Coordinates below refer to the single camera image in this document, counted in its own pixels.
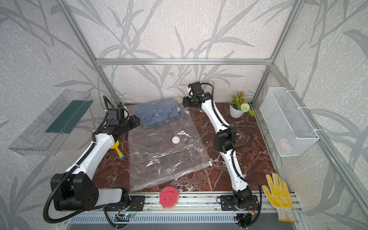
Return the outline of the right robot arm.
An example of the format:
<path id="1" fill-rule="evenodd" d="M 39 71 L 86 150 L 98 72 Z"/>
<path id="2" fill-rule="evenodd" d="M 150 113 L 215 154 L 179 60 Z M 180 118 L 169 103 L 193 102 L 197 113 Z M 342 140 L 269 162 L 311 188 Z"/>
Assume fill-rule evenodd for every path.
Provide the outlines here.
<path id="1" fill-rule="evenodd" d="M 223 116 L 220 114 L 212 100 L 209 92 L 195 94 L 189 90 L 189 96 L 183 98 L 184 107 L 201 108 L 210 119 L 214 129 L 214 148 L 220 153 L 227 166 L 233 192 L 233 203 L 239 210 L 244 210 L 252 201 L 253 194 L 247 181 L 242 174 L 242 170 L 236 156 L 236 130 L 231 128 Z"/>

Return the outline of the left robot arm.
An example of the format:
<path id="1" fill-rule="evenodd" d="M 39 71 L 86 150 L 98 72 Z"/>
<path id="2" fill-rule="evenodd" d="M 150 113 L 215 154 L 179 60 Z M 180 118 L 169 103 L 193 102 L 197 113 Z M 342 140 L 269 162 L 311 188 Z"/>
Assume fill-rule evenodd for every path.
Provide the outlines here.
<path id="1" fill-rule="evenodd" d="M 122 188 L 98 189 L 93 183 L 97 167 L 121 135 L 140 126 L 137 116 L 113 121 L 92 133 L 92 142 L 79 159 L 64 173 L 50 180 L 51 194 L 43 209 L 47 223 L 59 223 L 85 211 L 105 209 L 110 204 L 127 208 L 131 204 L 128 191 Z"/>

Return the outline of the blue checked shirt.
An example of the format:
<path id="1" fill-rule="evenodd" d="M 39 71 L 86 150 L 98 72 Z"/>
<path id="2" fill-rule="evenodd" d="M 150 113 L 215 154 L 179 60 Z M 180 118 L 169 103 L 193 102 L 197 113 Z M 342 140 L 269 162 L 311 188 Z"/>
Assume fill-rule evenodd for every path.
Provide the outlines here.
<path id="1" fill-rule="evenodd" d="M 137 106 L 136 116 L 145 129 L 175 120 L 180 116 L 180 107 L 173 98 L 163 98 Z"/>

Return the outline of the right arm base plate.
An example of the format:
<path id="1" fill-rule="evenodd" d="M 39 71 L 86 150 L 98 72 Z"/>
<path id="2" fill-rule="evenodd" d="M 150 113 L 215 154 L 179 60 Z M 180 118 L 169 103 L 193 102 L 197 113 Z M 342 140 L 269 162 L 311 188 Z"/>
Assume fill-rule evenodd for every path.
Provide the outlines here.
<path id="1" fill-rule="evenodd" d="M 253 195 L 250 201 L 245 201 L 242 204 L 236 201 L 233 195 L 221 195 L 216 200 L 221 205 L 222 211 L 257 211 L 259 202 L 258 197 Z"/>

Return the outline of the clear vacuum bag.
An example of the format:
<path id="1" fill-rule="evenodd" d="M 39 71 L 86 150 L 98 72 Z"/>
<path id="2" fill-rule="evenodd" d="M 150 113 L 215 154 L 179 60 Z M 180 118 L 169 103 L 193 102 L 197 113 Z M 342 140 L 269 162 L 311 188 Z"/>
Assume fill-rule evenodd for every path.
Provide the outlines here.
<path id="1" fill-rule="evenodd" d="M 145 129 L 140 126 L 128 133 L 130 190 L 157 186 L 209 166 L 210 158 L 188 108 L 180 107 L 180 116 Z M 136 116 L 137 106 L 127 110 Z M 178 136 L 180 142 L 173 144 Z"/>

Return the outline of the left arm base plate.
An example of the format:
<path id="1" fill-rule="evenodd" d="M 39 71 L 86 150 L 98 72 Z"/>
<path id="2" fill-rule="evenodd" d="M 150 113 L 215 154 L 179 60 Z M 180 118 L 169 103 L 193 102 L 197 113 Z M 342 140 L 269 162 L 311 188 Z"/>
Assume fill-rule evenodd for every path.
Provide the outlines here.
<path id="1" fill-rule="evenodd" d="M 132 211 L 132 212 L 141 212 L 143 211 L 145 204 L 145 196 L 144 195 L 134 195 L 130 196 L 127 201 L 122 201 L 115 204 L 106 205 L 106 211 Z"/>

